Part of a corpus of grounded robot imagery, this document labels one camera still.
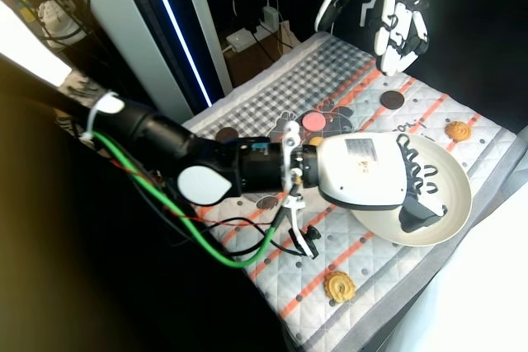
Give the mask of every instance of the led light strip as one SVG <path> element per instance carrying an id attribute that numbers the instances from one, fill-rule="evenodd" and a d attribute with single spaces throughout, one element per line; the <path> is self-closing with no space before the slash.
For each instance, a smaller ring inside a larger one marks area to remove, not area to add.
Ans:
<path id="1" fill-rule="evenodd" d="M 202 94 L 204 94 L 205 101 L 207 102 L 207 106 L 211 107 L 211 100 L 209 99 L 209 95 L 207 94 L 207 91 L 205 89 L 204 83 L 201 81 L 200 74 L 198 73 L 198 69 L 196 69 L 195 61 L 191 56 L 191 52 L 189 51 L 189 48 L 187 47 L 187 43 L 185 42 L 185 39 L 183 38 L 182 31 L 180 30 L 180 26 L 178 25 L 176 21 L 176 17 L 174 16 L 174 12 L 171 9 L 171 5 L 169 4 L 168 0 L 162 0 L 163 6 L 165 6 L 165 10 L 167 10 L 168 17 L 171 20 L 172 26 L 174 27 L 174 31 L 176 32 L 176 35 L 178 36 L 178 39 L 180 40 L 181 46 L 183 47 L 183 51 L 185 52 L 185 55 L 187 59 L 189 60 L 189 64 L 191 65 L 192 72 L 196 76 L 196 81 L 198 82 L 198 85 L 200 86 Z"/>

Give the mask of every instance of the white plate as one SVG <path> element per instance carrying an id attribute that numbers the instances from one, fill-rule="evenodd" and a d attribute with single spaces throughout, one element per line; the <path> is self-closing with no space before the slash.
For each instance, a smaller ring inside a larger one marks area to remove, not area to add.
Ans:
<path id="1" fill-rule="evenodd" d="M 394 140 L 399 134 L 393 134 Z M 472 195 L 468 177 L 460 164 L 442 147 L 429 139 L 408 134 L 409 148 L 418 150 L 415 162 L 438 168 L 438 173 L 425 181 L 438 186 L 435 197 L 447 206 L 447 214 L 429 227 L 405 232 L 398 219 L 400 208 L 384 211 L 352 210 L 354 216 L 374 234 L 406 246 L 434 245 L 452 238 L 465 225 L 471 211 Z"/>

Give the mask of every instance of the gray stripe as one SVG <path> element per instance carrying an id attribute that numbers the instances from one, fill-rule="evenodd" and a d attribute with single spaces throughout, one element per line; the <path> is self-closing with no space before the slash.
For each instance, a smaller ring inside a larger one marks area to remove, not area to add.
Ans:
<path id="1" fill-rule="evenodd" d="M 420 261 L 415 269 L 382 299 L 381 303 L 376 304 L 356 323 L 337 345 L 334 352 L 360 350 L 391 317 L 402 309 L 406 302 L 425 286 L 426 282 L 444 265 L 465 234 L 482 218 L 488 203 L 492 201 L 501 184 L 515 169 L 527 147 L 527 142 L 516 138 L 493 169 L 486 183 L 475 195 L 473 208 L 464 228 L 449 241 L 435 246 L 426 258 Z"/>
<path id="2" fill-rule="evenodd" d="M 474 173 L 477 171 L 477 169 L 479 168 L 480 164 L 482 164 L 482 160 L 488 156 L 489 152 L 492 151 L 493 149 L 493 146 L 495 145 L 496 142 L 499 141 L 499 139 L 502 138 L 502 136 L 508 132 L 507 129 L 505 128 L 500 128 L 499 131 L 497 132 L 497 134 L 493 137 L 492 141 L 488 144 L 488 146 L 486 146 L 486 148 L 480 153 L 480 155 L 478 156 L 477 160 L 474 162 L 474 164 L 471 166 L 471 168 L 469 169 L 468 171 L 468 178 L 471 179 L 471 176 L 474 175 Z"/>
<path id="3" fill-rule="evenodd" d="M 319 330 L 317 330 L 309 338 L 309 340 L 303 344 L 303 348 L 309 350 L 310 348 L 314 347 L 315 343 L 321 339 L 324 333 L 326 333 L 327 329 L 332 327 L 344 313 L 348 312 L 348 310 L 354 306 L 355 303 L 359 302 L 361 296 L 363 296 L 367 290 L 374 286 L 374 283 L 378 281 L 383 275 L 385 275 L 387 271 L 393 268 L 399 259 L 405 257 L 405 255 L 407 255 L 410 250 L 411 248 L 409 246 L 403 246 L 398 251 L 398 253 L 393 256 L 393 258 L 387 261 L 383 267 L 381 267 L 378 271 L 376 271 L 375 274 L 368 278 L 368 280 L 366 280 L 366 282 L 364 282 L 363 285 L 357 289 L 354 299 L 341 304 L 341 306 L 328 318 L 328 320 L 321 327 L 319 327 Z"/>

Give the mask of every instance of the checkered fabric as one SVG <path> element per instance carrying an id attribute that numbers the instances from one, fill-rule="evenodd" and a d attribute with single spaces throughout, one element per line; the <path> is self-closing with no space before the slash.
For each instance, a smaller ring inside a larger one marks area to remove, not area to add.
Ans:
<path id="1" fill-rule="evenodd" d="M 404 95 L 401 108 L 389 110 L 380 104 L 387 90 Z M 368 54 L 327 34 L 307 40 L 187 126 L 207 138 L 223 127 L 235 128 L 240 136 L 258 136 L 272 132 L 277 120 L 295 119 L 316 106 L 321 110 L 323 103 L 330 103 L 323 111 L 331 126 L 325 134 L 349 132 L 343 127 L 351 125 L 353 130 L 420 134 L 437 142 L 466 170 L 476 200 L 481 191 L 502 182 L 502 176 L 494 176 L 496 168 L 516 160 L 515 134 L 403 73 L 383 76 Z M 472 126 L 469 141 L 456 143 L 446 136 L 445 126 L 452 120 Z M 326 202 L 317 189 L 305 190 L 304 197 L 307 207 L 300 222 L 304 227 L 314 225 L 322 234 L 316 241 L 319 257 L 291 256 L 272 246 L 262 260 L 246 268 L 247 275 L 304 350 L 358 350 L 427 284 L 455 249 L 455 238 L 436 247 L 399 246 L 373 235 L 350 211 Z M 199 214 L 211 221 L 243 216 L 270 222 L 276 207 L 258 206 L 256 201 L 262 198 L 269 203 L 281 197 L 226 199 Z M 241 250 L 261 238 L 242 225 L 217 227 L 213 235 L 228 250 Z M 284 222 L 275 240 L 292 248 L 287 230 Z M 326 296 L 323 279 L 334 270 L 346 272 L 356 284 L 357 294 L 350 302 L 336 304 Z"/>

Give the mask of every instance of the pink cookie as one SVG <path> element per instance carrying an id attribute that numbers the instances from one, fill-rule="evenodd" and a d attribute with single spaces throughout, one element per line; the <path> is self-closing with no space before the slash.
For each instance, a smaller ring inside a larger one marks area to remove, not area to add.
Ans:
<path id="1" fill-rule="evenodd" d="M 325 120 L 324 115 L 316 111 L 308 113 L 303 117 L 303 127 L 310 132 L 320 131 L 326 124 L 327 121 Z"/>

